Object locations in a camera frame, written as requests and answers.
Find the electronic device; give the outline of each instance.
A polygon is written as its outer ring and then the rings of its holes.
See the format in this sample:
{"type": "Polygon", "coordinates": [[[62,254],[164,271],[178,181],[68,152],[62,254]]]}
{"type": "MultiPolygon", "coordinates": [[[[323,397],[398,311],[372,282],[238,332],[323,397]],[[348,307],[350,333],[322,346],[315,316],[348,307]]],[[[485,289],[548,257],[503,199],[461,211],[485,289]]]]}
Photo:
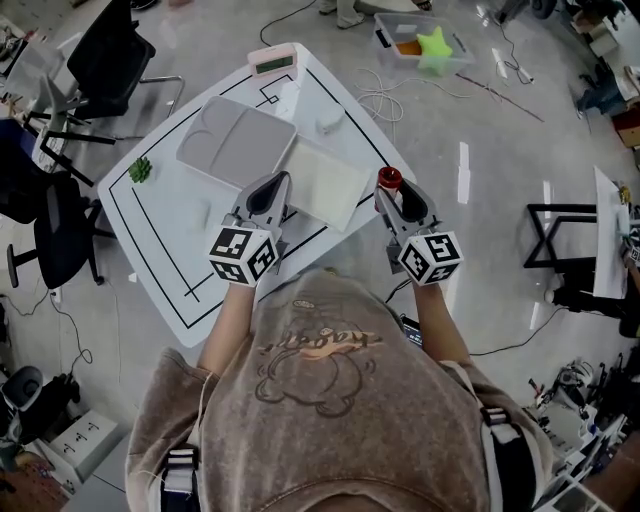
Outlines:
{"type": "Polygon", "coordinates": [[[293,43],[283,43],[256,50],[247,55],[251,74],[254,77],[294,68],[298,64],[298,53],[293,43]]]}
{"type": "Polygon", "coordinates": [[[404,326],[404,335],[407,339],[422,348],[422,333],[420,333],[420,324],[415,320],[411,320],[408,316],[400,315],[400,321],[404,326]]]}

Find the digital display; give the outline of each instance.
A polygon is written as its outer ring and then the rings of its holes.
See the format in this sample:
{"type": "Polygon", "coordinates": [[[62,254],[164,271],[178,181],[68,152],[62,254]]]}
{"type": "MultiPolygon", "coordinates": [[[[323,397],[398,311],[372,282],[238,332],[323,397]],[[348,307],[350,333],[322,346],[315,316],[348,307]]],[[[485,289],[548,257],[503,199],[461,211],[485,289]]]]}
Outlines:
{"type": "Polygon", "coordinates": [[[291,66],[291,64],[293,64],[293,57],[289,55],[288,57],[282,57],[281,59],[270,60],[268,62],[263,62],[262,64],[257,64],[256,72],[258,74],[267,73],[268,71],[273,71],[274,69],[291,66]]]}

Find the shoulder strap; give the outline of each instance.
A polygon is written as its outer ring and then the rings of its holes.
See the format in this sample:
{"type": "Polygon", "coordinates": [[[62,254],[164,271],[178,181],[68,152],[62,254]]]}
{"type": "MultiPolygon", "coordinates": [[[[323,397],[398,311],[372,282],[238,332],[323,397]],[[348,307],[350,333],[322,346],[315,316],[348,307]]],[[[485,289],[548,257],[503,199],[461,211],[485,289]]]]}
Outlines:
{"type": "Polygon", "coordinates": [[[482,415],[481,438],[491,512],[530,511],[544,492],[540,450],[533,435],[514,423],[501,407],[485,407],[469,375],[458,363],[442,361],[441,364],[456,373],[482,415]]]}
{"type": "Polygon", "coordinates": [[[161,512],[200,512],[198,450],[183,445],[169,452],[160,487],[161,512]]]}

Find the black metal frame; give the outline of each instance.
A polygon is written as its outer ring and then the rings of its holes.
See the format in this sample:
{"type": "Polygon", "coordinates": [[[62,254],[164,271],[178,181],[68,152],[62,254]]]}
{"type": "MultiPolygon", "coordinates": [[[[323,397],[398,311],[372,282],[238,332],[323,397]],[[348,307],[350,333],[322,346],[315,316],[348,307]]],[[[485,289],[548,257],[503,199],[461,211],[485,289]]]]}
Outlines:
{"type": "Polygon", "coordinates": [[[524,268],[553,268],[557,273],[579,271],[581,269],[593,270],[596,258],[562,258],[559,259],[553,247],[553,239],[564,222],[583,224],[596,224],[597,216],[595,204],[528,204],[527,210],[531,215],[533,227],[538,235],[538,243],[529,254],[524,268]],[[581,213],[583,215],[560,215],[556,217],[548,232],[545,232],[538,213],[581,213]],[[546,247],[549,259],[539,260],[538,255],[546,247]]]}
{"type": "MultiPolygon", "coordinates": [[[[38,136],[35,129],[30,125],[31,119],[51,119],[49,114],[43,114],[40,112],[29,112],[27,115],[24,127],[27,131],[29,131],[35,137],[38,136]]],[[[67,121],[72,124],[80,124],[77,121],[67,117],[67,121]]],[[[96,137],[95,135],[83,135],[80,133],[72,133],[72,132],[55,132],[55,131],[47,131],[45,136],[42,139],[40,144],[40,151],[42,151],[45,155],[51,158],[55,163],[60,165],[65,171],[69,172],[72,176],[82,181],[85,185],[89,187],[93,187],[94,182],[87,178],[84,174],[82,174],[78,169],[76,169],[71,159],[65,155],[58,155],[54,151],[52,151],[49,146],[47,146],[47,142],[49,139],[65,139],[65,140],[79,140],[84,142],[97,142],[99,144],[109,144],[113,146],[116,143],[116,139],[107,138],[107,137],[96,137]]]]}

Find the orange object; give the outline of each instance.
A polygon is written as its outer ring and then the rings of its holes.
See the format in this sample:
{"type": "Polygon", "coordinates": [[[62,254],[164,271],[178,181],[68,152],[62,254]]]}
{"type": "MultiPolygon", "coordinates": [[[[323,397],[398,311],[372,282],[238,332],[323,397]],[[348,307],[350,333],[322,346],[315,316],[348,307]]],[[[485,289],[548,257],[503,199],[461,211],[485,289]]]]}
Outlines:
{"type": "Polygon", "coordinates": [[[402,55],[422,55],[422,48],[417,40],[410,43],[396,43],[396,48],[402,55]]]}

